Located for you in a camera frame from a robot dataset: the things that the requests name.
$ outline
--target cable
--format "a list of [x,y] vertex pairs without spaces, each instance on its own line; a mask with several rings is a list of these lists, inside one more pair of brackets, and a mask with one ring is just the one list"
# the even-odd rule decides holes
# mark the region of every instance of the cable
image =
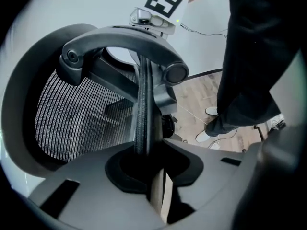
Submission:
[[200,33],[200,32],[198,32],[198,31],[192,30],[191,28],[189,28],[188,26],[184,25],[183,23],[181,23],[180,26],[181,26],[182,28],[186,29],[186,30],[189,31],[189,32],[198,33],[198,34],[201,34],[201,35],[204,35],[204,36],[221,35],[221,36],[224,36],[225,38],[227,38],[226,35],[221,34],[221,33],[214,33],[214,34]]
[[217,142],[217,141],[219,141],[219,140],[226,140],[226,139],[230,139],[230,138],[234,137],[234,136],[236,135],[237,132],[238,132],[238,129],[236,129],[235,134],[234,134],[233,136],[231,136],[231,137],[221,138],[221,139],[217,139],[217,140],[213,141],[213,142],[208,146],[208,148],[210,148],[210,146],[212,146],[213,143],[215,143],[215,142]]

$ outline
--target white sneaker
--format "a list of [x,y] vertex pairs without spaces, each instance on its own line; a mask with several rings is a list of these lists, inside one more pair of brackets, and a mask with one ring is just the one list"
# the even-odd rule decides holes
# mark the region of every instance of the white sneaker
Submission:
[[196,139],[197,142],[204,142],[204,141],[206,141],[206,140],[209,140],[210,137],[211,137],[211,136],[208,136],[208,135],[206,134],[206,131],[204,130],[204,131],[202,131],[201,133],[199,133],[199,134],[196,136],[195,139]]
[[216,106],[211,106],[206,108],[205,110],[206,114],[212,115],[212,116],[217,116],[217,107]]

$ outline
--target person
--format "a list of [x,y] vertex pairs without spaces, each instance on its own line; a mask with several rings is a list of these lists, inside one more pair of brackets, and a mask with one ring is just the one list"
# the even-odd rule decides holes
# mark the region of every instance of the person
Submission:
[[217,107],[206,109],[216,118],[196,136],[198,142],[266,122],[280,113],[269,90],[300,47],[293,33],[305,30],[302,1],[230,0]]

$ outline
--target black mesh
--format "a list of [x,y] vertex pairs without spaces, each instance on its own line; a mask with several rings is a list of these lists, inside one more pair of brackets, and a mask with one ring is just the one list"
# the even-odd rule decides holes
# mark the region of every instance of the black mesh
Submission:
[[[134,72],[121,72],[135,82]],[[133,103],[85,78],[79,86],[53,72],[40,96],[35,138],[49,156],[71,161],[129,141]]]

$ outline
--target wooden floor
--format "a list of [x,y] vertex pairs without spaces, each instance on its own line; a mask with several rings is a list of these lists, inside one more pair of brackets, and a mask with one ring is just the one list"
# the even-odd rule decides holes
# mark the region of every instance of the wooden floor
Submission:
[[[240,127],[236,134],[236,130],[233,130],[228,134],[210,138],[202,143],[195,140],[195,137],[206,128],[207,123],[214,119],[214,117],[205,113],[205,109],[216,106],[216,95],[221,75],[221,72],[209,74],[185,81],[174,87],[177,98],[177,113],[173,116],[178,120],[175,124],[175,134],[189,144],[201,147],[208,147],[213,141],[222,138],[222,140],[216,142],[218,146],[214,145],[211,148],[242,152],[243,149],[247,150],[250,144],[261,141],[258,130],[254,130],[252,126]],[[266,138],[267,125],[261,124],[259,126]]]

